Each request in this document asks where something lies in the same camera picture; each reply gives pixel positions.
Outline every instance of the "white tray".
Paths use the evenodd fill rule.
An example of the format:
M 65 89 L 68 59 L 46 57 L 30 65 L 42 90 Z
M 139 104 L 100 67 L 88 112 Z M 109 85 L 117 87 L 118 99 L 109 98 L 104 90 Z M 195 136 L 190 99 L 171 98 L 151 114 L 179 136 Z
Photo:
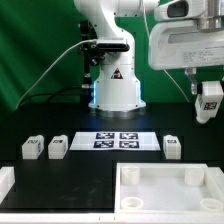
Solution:
M 139 183 L 122 184 L 122 168 L 132 166 L 140 168 Z M 186 169 L 198 167 L 204 170 L 203 185 L 196 187 L 187 185 Z M 205 212 L 200 210 L 200 202 L 205 198 L 217 199 L 224 203 L 224 174 L 219 168 L 208 168 L 203 164 L 118 163 L 116 178 L 115 213 Z M 142 206 L 136 209 L 122 207 L 122 200 L 128 197 L 139 199 Z

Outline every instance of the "green backdrop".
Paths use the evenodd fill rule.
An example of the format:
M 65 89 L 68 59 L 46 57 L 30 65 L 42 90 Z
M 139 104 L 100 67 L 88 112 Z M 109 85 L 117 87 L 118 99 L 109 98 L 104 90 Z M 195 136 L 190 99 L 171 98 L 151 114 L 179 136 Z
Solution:
M 20 97 L 61 53 L 81 40 L 80 20 L 85 18 L 77 12 L 73 0 L 0 0 L 0 120 L 15 109 Z M 155 24 L 153 15 L 148 15 L 147 21 L 151 29 Z M 164 72 L 149 67 L 143 18 L 118 18 L 117 23 L 136 39 L 136 76 L 143 83 L 143 99 L 146 102 L 185 102 Z M 184 71 L 169 72 L 194 101 Z M 97 77 L 97 68 L 92 69 L 92 75 Z M 83 58 L 73 51 L 30 94 L 53 93 L 79 85 L 82 77 Z M 197 73 L 199 81 L 221 80 L 222 77 L 221 66 L 201 68 Z

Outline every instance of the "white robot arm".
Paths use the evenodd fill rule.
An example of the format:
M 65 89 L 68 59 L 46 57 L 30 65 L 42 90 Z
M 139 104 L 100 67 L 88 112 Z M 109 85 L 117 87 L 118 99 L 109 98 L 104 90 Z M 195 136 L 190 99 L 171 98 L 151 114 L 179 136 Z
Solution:
M 184 68 L 190 76 L 197 67 L 223 65 L 223 8 L 223 0 L 174 0 L 158 7 L 155 18 L 165 22 L 151 32 L 149 65 L 155 70 Z M 222 83 L 203 82 L 201 91 L 196 87 L 197 82 L 192 83 L 192 93 L 198 94 L 197 121 L 204 124 L 217 114 Z
M 115 23 L 115 17 L 141 16 L 142 2 L 146 13 L 158 6 L 158 0 L 74 0 L 96 31 L 98 40 L 94 47 L 106 52 L 94 83 L 94 99 L 89 104 L 94 113 L 128 117 L 145 107 L 135 76 L 134 38 Z

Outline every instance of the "cable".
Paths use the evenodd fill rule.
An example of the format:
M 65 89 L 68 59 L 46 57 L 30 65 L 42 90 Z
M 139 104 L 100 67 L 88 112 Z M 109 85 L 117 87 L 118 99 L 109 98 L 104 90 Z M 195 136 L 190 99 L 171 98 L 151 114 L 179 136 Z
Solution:
M 166 75 L 174 82 L 174 84 L 177 86 L 177 88 L 181 91 L 181 93 L 183 94 L 183 96 L 185 97 L 185 99 L 187 100 L 188 103 L 190 103 L 190 100 L 188 99 L 188 97 L 186 96 L 186 94 L 184 93 L 184 91 L 181 89 L 181 87 L 176 83 L 176 81 L 172 78 L 172 76 L 166 71 L 164 70 L 164 72 L 166 73 Z
M 149 33 L 149 28 L 148 28 L 147 19 L 146 19 L 144 0 L 141 0 L 141 4 L 142 4 L 142 8 L 143 8 L 143 17 L 144 17 L 145 30 L 146 30 L 148 39 L 150 39 L 150 33 Z
M 146 20 L 146 12 L 145 12 L 144 0 L 141 0 L 141 4 L 142 4 L 142 8 L 143 8 L 143 17 L 144 17 L 144 24 L 145 24 L 146 33 L 147 33 L 148 39 L 150 40 L 150 33 L 149 33 L 149 28 L 148 28 L 148 24 L 147 24 L 147 20 Z M 177 88 L 181 91 L 181 93 L 184 95 L 184 97 L 187 100 L 187 102 L 190 103 L 190 100 L 188 99 L 188 97 L 186 96 L 186 94 L 184 93 L 184 91 L 176 83 L 176 81 L 171 77 L 171 75 L 166 70 L 164 70 L 164 72 L 174 82 L 174 84 L 177 86 Z
M 51 96 L 45 101 L 45 103 L 50 102 L 54 97 L 60 95 L 61 93 L 67 92 L 67 91 L 70 91 L 70 90 L 73 90 L 73 89 L 81 90 L 82 87 L 81 86 L 72 86 L 72 87 L 67 87 L 67 88 L 61 89 L 61 90 L 57 91 L 56 93 L 51 94 Z
M 20 98 L 19 102 L 16 105 L 16 109 L 18 109 L 20 102 L 26 97 L 26 95 L 31 92 L 38 84 L 39 82 L 46 76 L 46 74 L 71 50 L 77 48 L 79 45 L 82 45 L 84 43 L 92 43 L 95 42 L 96 39 L 93 40 L 86 40 L 86 41 L 81 41 L 78 44 L 68 48 L 60 57 L 58 57 L 58 59 L 41 75 L 41 77 L 33 84 L 33 86 L 31 86 L 31 88 Z
M 19 107 L 21 107 L 22 106 L 22 104 L 25 102 L 25 101 L 27 101 L 27 100 L 29 100 L 29 99 L 31 99 L 31 98 L 34 98 L 34 97 L 40 97 L 40 96 L 54 96 L 54 97 L 56 97 L 56 96 L 74 96 L 74 95 L 79 95 L 79 94 L 57 94 L 57 95 L 55 95 L 55 93 L 40 93 L 40 94 L 34 94 L 34 95 L 30 95 L 30 96 L 28 96 L 28 97 L 26 97 L 26 98 L 23 98 L 23 100 L 20 102 L 20 104 L 18 105 L 18 108 Z

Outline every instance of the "black tabletop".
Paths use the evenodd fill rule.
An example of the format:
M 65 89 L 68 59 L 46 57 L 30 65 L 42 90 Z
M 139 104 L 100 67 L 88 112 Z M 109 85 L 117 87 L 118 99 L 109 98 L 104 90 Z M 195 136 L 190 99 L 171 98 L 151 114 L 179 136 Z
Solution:
M 206 163 L 224 168 L 224 111 L 206 125 L 195 120 L 192 104 L 154 103 L 129 119 L 89 114 L 78 103 L 27 104 L 0 124 L 0 165 L 14 166 L 16 183 L 0 212 L 113 212 L 117 162 Z M 162 149 L 165 135 L 182 145 L 181 160 L 166 160 L 161 151 L 68 151 L 63 160 L 49 160 L 54 136 L 77 131 L 156 133 Z M 45 150 L 38 160 L 23 160 L 21 146 L 29 136 L 43 135 Z

